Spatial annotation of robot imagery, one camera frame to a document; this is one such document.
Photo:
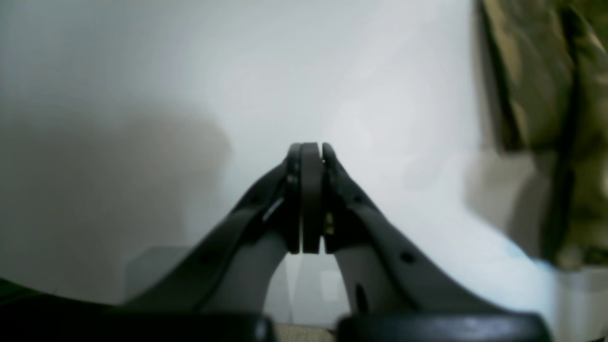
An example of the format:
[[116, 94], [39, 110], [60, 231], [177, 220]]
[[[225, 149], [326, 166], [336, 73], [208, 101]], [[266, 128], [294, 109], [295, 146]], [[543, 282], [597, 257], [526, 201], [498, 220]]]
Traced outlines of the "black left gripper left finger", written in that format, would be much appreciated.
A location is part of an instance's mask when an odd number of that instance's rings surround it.
[[300, 250], [301, 149], [301, 143], [291, 145], [183, 261], [122, 310], [261, 312], [280, 262]]

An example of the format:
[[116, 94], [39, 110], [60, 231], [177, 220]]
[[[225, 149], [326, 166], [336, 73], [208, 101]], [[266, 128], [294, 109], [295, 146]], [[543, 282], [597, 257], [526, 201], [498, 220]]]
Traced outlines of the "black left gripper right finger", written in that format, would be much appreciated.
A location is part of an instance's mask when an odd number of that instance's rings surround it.
[[328, 143], [302, 145], [302, 251], [336, 258], [359, 314], [502, 313], [446, 274], [382, 214]]

